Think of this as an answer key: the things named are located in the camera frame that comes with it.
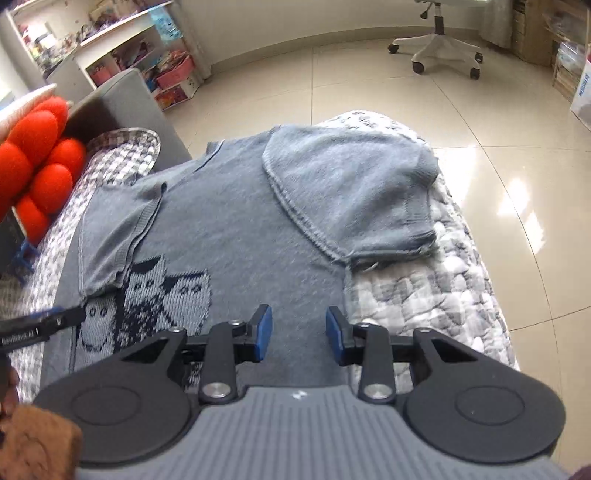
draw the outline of chair base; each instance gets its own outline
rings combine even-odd
[[[416,73],[422,73],[424,71],[422,60],[425,57],[437,58],[437,53],[444,47],[448,47],[458,52],[460,58],[471,66],[471,78],[478,80],[480,77],[479,63],[482,62],[482,53],[480,52],[480,47],[476,45],[462,42],[445,34],[432,33],[420,37],[397,38],[388,47],[388,50],[390,53],[396,53],[401,45],[423,46],[421,50],[413,55],[413,70]]]

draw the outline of quilted blanket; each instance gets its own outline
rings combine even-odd
[[[403,135],[425,143],[416,132],[375,112],[352,111],[319,125]],[[351,322],[373,322],[396,335],[430,327],[518,369],[505,318],[470,230],[441,174],[430,189],[437,249],[429,257],[375,264],[353,274]],[[397,388],[412,389],[408,365],[396,365]],[[352,371],[352,384],[360,368]]]
[[[328,128],[379,130],[423,142],[408,127],[374,112],[354,111],[320,124]],[[94,189],[106,181],[121,182],[132,173],[146,174],[158,155],[159,141],[149,131],[133,129],[95,139],[94,153],[68,205],[43,240],[35,274],[25,288],[10,277],[0,279],[0,317],[10,318],[53,305],[61,267],[73,232]],[[391,333],[409,335],[419,326],[435,328],[456,340],[517,368],[505,319],[486,268],[462,216],[439,175],[430,190],[436,222],[437,250],[429,256],[390,265],[375,264],[352,276],[348,315]],[[20,394],[30,401],[39,389],[43,346],[13,354],[21,374]],[[408,366],[396,365],[399,391],[411,388]],[[352,386],[359,369],[352,370]]]

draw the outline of sofa armrest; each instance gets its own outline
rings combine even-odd
[[[152,171],[191,159],[137,69],[118,73],[78,103],[70,112],[64,136],[87,143],[101,133],[132,127],[148,128],[160,137],[160,155]]]

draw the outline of red cushion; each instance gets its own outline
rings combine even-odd
[[[27,232],[28,240],[37,246],[49,230],[51,219],[37,208],[29,195],[24,195],[18,201],[16,210]]]
[[[32,111],[38,112],[40,110],[47,110],[48,112],[53,113],[57,120],[57,136],[59,137],[65,127],[66,122],[68,121],[68,104],[67,102],[60,97],[51,97],[41,102],[37,105]]]
[[[51,112],[41,110],[21,118],[8,134],[8,141],[20,148],[36,167],[56,144],[57,133],[56,117]]]
[[[75,138],[60,140],[45,161],[46,165],[58,163],[70,170],[74,183],[80,178],[86,160],[86,147]]]
[[[23,190],[31,180],[33,165],[20,148],[11,142],[0,145],[0,198],[7,201]]]
[[[53,215],[66,204],[73,185],[72,174],[64,165],[46,165],[33,178],[29,196],[43,213]]]

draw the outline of gray sweater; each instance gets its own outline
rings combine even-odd
[[[346,382],[324,335],[354,265],[406,260],[435,240],[425,146],[348,129],[278,127],[208,145],[202,159],[98,189],[56,304],[86,302],[80,331],[46,347],[42,383],[172,326],[189,334],[273,308],[261,365],[242,384]]]

